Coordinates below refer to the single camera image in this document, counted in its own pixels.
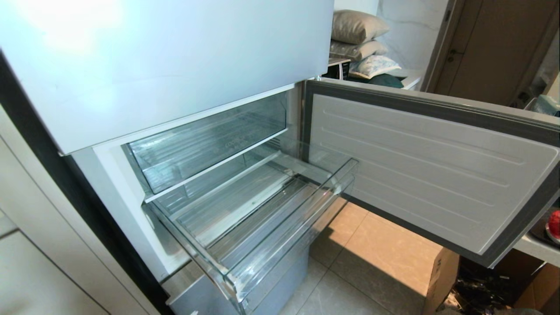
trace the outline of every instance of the tiled floor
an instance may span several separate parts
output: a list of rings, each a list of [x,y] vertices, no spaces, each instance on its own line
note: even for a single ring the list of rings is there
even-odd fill
[[[394,246],[397,233],[406,237]],[[349,203],[311,245],[308,275],[280,314],[418,315],[440,249]]]

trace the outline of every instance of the stacked pillows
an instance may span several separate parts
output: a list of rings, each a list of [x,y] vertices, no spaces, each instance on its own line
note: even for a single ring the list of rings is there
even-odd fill
[[[381,56],[387,53],[387,48],[374,40],[388,31],[387,23],[376,16],[352,10],[337,11],[333,16],[330,57],[350,59],[349,74],[366,79],[400,69],[396,62]]]

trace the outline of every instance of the open freezer door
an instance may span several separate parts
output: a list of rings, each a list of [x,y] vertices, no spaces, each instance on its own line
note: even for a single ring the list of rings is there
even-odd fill
[[[360,161],[351,202],[483,266],[558,197],[555,117],[322,79],[302,120],[304,142]]]

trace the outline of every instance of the transparent shelf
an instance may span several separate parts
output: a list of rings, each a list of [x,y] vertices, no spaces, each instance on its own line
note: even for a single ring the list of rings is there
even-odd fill
[[[286,102],[275,94],[127,144],[144,190],[158,194],[285,130]]]
[[[357,161],[307,147],[304,162],[294,157],[301,146],[267,142],[147,205],[240,313],[338,213],[329,206],[354,180]]]

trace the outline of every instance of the freezer drawer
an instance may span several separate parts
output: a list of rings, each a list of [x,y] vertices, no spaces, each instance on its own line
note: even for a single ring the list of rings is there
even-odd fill
[[[127,144],[153,196],[286,129],[282,92]]]
[[[144,205],[240,313],[252,312],[264,298],[254,289],[338,213],[335,201],[354,180],[357,161],[313,149],[304,162],[294,157],[302,145],[271,140]]]
[[[271,272],[279,274],[275,279],[265,279],[254,291],[264,294],[258,302],[251,300],[250,308],[254,315],[275,315],[282,309],[296,288],[307,275],[309,248],[299,251],[295,259],[283,259]],[[211,280],[195,264],[189,263],[169,280],[162,284],[169,294],[167,305],[177,315],[234,315],[236,309],[224,298]]]

